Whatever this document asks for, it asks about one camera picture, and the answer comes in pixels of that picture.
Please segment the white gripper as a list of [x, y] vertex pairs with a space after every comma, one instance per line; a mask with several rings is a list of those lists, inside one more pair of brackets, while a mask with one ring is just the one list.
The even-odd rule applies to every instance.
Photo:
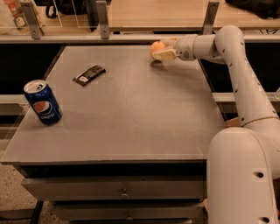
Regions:
[[153, 52], [151, 56], [154, 60], [175, 60], [179, 57], [184, 61], [193, 61], [195, 60], [193, 46], [196, 38], [196, 34], [188, 34], [182, 38], [162, 38], [161, 42], [164, 43], [166, 47], [176, 46], [176, 51], [174, 49], [163, 49]]

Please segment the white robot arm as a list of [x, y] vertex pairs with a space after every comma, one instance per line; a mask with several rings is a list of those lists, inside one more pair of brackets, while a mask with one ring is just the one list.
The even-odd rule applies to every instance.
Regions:
[[155, 60], [227, 65], [240, 125], [220, 131], [207, 153], [208, 224], [279, 224], [273, 180], [279, 177], [280, 119], [247, 59], [242, 31], [164, 38]]

